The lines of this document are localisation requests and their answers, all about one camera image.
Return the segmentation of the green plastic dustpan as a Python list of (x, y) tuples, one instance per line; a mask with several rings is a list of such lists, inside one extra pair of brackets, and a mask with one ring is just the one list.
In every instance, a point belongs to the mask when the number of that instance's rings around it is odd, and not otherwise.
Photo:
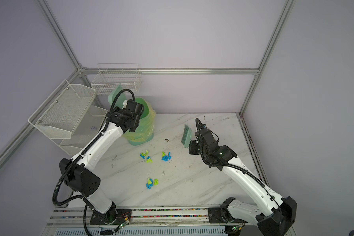
[[(117, 86), (116, 89), (114, 89), (111, 94), (108, 96), (108, 102), (110, 105), (112, 105), (113, 101), (115, 100), (115, 97), (118, 95), (118, 93), (123, 90), (124, 88), (122, 87), (121, 84), (119, 84)], [(127, 101), (127, 97), (125, 95), (125, 92), (123, 92), (119, 97), (118, 99), (116, 100), (116, 103), (114, 105), (114, 107), (119, 107), (120, 109), (123, 108), (124, 106), (124, 102)]]

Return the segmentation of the green hand brush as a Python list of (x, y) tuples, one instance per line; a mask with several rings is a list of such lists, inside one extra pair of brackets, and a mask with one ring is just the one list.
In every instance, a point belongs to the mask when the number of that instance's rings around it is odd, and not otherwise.
[(191, 138), (192, 138), (192, 129), (188, 125), (185, 125), (182, 140), (181, 140), (184, 148), (189, 147)]

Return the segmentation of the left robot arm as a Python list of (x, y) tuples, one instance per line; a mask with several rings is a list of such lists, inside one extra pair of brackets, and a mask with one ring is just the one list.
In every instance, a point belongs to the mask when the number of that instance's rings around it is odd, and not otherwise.
[(145, 112), (147, 104), (136, 98), (132, 90), (126, 88), (117, 93), (93, 139), (72, 158), (60, 161), (61, 177), (52, 195), (54, 206), (81, 199), (102, 223), (115, 223), (118, 219), (116, 204), (106, 196), (100, 177), (93, 171), (117, 139), (136, 131)]

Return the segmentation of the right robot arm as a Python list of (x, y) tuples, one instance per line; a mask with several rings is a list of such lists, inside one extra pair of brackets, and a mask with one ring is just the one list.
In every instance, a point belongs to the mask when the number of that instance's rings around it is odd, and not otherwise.
[(230, 147), (219, 145), (219, 137), (199, 118), (196, 118), (195, 125), (196, 139), (189, 144), (189, 154), (199, 155), (207, 166), (230, 177), (255, 203), (250, 205), (230, 197), (219, 207), (218, 220), (250, 223), (264, 236), (285, 235), (296, 220), (296, 201), (292, 197), (283, 197), (263, 183)]

